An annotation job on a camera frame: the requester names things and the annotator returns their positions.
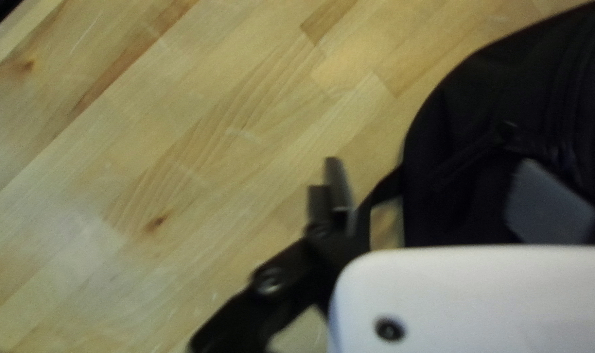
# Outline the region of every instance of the wood grain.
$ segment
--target wood grain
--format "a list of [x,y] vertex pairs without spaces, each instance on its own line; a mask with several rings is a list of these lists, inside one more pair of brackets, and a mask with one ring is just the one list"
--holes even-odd
[[[0,26],[0,351],[181,352],[474,50],[581,0],[26,0]],[[378,211],[374,245],[396,245]],[[323,352],[312,312],[281,352]]]

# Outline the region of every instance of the metal bolt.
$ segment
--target metal bolt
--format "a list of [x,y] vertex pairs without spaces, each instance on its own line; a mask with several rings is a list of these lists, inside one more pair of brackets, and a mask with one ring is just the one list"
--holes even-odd
[[404,337],[404,329],[398,322],[384,318],[376,323],[376,333],[386,341],[399,341]]
[[269,268],[256,276],[256,292],[269,296],[277,293],[284,287],[286,279],[281,268]]

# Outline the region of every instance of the white plastic panel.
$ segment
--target white plastic panel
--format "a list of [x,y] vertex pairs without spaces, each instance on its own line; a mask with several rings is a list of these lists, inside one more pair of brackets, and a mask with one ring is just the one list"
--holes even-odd
[[[595,246],[369,253],[341,274],[330,314],[330,353],[595,353]],[[380,338],[381,318],[404,338]]]

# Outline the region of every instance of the black strap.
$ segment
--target black strap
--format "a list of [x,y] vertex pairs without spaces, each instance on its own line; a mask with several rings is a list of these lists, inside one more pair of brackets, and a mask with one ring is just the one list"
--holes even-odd
[[382,202],[389,201],[402,195],[402,170],[403,164],[400,164],[385,176],[374,189],[365,197],[363,202],[356,210],[356,231],[355,236],[364,239],[369,244],[370,241],[370,222],[372,219],[372,208]]

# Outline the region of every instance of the black bag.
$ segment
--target black bag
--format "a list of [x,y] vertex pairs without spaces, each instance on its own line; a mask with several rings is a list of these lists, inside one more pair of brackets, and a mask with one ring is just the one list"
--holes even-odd
[[[548,186],[538,180],[532,185],[541,188],[514,191],[523,160],[543,165],[541,173],[567,190],[559,193],[582,202],[557,211],[543,208],[561,196],[514,196]],[[595,210],[595,2],[483,48],[437,86],[411,125],[403,163],[359,207],[361,236],[372,206],[398,195],[406,246],[537,243],[523,239],[510,223],[521,221],[507,213],[544,232],[544,222]],[[509,205],[513,198],[520,206]],[[566,241],[551,231],[540,243],[595,243],[595,217],[585,218],[587,236]]]

